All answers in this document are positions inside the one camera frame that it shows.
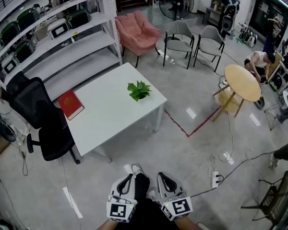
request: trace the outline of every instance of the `white tank top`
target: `white tank top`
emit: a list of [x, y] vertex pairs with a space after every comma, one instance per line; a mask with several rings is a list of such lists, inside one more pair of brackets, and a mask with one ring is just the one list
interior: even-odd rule
[[255, 51], [255, 52], [251, 53], [249, 56], [247, 56], [246, 58], [251, 60], [251, 58], [254, 56], [255, 53], [259, 54], [259, 60], [256, 61], [255, 66], [257, 66], [259, 68], [264, 68], [267, 65], [267, 63], [264, 62], [265, 52]]

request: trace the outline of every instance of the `red book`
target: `red book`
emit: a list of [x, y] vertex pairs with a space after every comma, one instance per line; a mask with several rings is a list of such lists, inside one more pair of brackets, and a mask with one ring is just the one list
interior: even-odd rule
[[72, 90], [68, 90], [58, 98], [58, 102], [68, 120], [77, 116], [84, 107]]

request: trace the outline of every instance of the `potted plant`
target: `potted plant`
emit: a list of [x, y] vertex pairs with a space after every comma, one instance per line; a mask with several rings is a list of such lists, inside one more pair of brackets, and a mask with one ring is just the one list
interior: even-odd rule
[[220, 4], [219, 4], [219, 2], [214, 1], [214, 2], [213, 2], [213, 5], [215, 6], [213, 9], [214, 9], [214, 10], [217, 10], [218, 5], [220, 5]]
[[149, 92], [151, 91], [150, 85], [146, 85], [142, 81], [137, 81], [136, 86], [133, 83], [128, 83], [127, 90], [131, 91], [129, 94], [136, 102], [138, 100], [145, 98], [146, 96], [149, 96]]

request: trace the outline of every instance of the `large black fan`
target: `large black fan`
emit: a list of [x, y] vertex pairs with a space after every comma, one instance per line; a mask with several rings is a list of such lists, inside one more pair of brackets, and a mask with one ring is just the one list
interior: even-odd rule
[[168, 18], [177, 20], [186, 17], [193, 9], [194, 0], [160, 0], [161, 12]]

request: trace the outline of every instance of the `concrete floor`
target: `concrete floor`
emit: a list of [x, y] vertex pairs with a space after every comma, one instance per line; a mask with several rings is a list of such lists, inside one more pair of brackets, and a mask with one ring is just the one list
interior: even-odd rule
[[[186, 21], [197, 38], [204, 27], [201, 16]], [[164, 31], [170, 24], [156, 24], [162, 30], [157, 49], [163, 53]], [[242, 65], [245, 57], [254, 50], [230, 39], [225, 44], [225, 52], [217, 69], [220, 75], [229, 64]], [[217, 99], [212, 94], [218, 90], [220, 76], [199, 61], [193, 68], [194, 58], [191, 58], [191, 67], [187, 70], [188, 61], [183, 53], [169, 50], [167, 55], [163, 67], [163, 57], [152, 50], [140, 57], [137, 69], [168, 99], [166, 111], [187, 134], [191, 134], [218, 108]], [[211, 56], [200, 52], [198, 58], [202, 63], [211, 64]], [[126, 50], [124, 61], [135, 65], [136, 57]], [[265, 108], [276, 102], [277, 95], [268, 85], [262, 86], [262, 92]], [[196, 114], [194, 119], [186, 112], [188, 108]], [[252, 121], [251, 114], [258, 124]], [[148, 116], [103, 145], [113, 159], [110, 164], [96, 160], [88, 153], [81, 158], [81, 164], [76, 165], [70, 154], [66, 154], [62, 157], [63, 168], [61, 159], [44, 161], [40, 149], [36, 147], [34, 153], [26, 153], [29, 175], [25, 177], [19, 151], [10, 146], [0, 156], [0, 174], [19, 219], [31, 230], [75, 230], [80, 228], [80, 223], [83, 230], [96, 229], [107, 219], [107, 196], [112, 184], [126, 174], [125, 164], [140, 163], [152, 178], [152, 186], [156, 186], [156, 175], [162, 171], [179, 178], [189, 196], [211, 189], [208, 174], [212, 165], [211, 155], [220, 155], [224, 159], [223, 152], [231, 153], [233, 150], [228, 122], [233, 135], [232, 158], [235, 163], [230, 165], [216, 161], [214, 168], [223, 176], [228, 175], [241, 161], [274, 151], [288, 143], [288, 121], [270, 131], [264, 112], [253, 103], [245, 102], [236, 118], [233, 113], [223, 113], [216, 122], [208, 120], [190, 137], [166, 113], [163, 114], [160, 130], [154, 133], [154, 117]], [[33, 138], [38, 139], [37, 131], [33, 132]], [[264, 177], [276, 181], [288, 169], [288, 162], [280, 161], [276, 169], [270, 170], [268, 161], [269, 156], [264, 155], [252, 162], [245, 162], [218, 189], [193, 197], [194, 212], [190, 218], [194, 222], [202, 222], [211, 230], [269, 229], [271, 223], [266, 219], [252, 222], [256, 214], [257, 217], [262, 216], [261, 212], [240, 209], [242, 205], [259, 203], [263, 198], [267, 186], [259, 184], [258, 179]], [[67, 186], [64, 171], [70, 193], [83, 215], [80, 220], [63, 193], [63, 188]], [[19, 224], [2, 185], [0, 212], [6, 219]]]

